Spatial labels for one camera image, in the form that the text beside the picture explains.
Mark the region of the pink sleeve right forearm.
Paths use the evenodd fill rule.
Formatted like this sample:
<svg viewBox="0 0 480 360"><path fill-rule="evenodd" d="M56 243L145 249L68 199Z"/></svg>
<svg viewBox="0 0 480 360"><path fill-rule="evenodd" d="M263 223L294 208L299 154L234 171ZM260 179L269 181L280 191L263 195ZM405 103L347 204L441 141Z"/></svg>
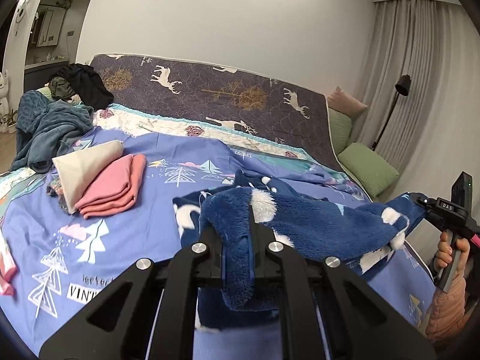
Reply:
<svg viewBox="0 0 480 360"><path fill-rule="evenodd" d="M452 281L449 293L435 291L425 329L429 342L450 339L466 325L470 317L465 314L465 286L464 272L461 271Z"/></svg>

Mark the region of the person's right hand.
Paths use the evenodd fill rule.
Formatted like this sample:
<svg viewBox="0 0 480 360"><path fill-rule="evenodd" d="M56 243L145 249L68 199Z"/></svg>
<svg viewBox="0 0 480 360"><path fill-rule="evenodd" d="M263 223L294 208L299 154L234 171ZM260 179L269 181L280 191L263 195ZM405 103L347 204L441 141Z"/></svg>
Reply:
<svg viewBox="0 0 480 360"><path fill-rule="evenodd" d="M456 250L460 251L460 260L456 267L456 276L464 275L465 266L470 254L470 243L465 238L456 240ZM453 261L454 249L448 244L448 233L442 232L439 237L438 250L433 260L433 267L436 272L444 269Z"/></svg>

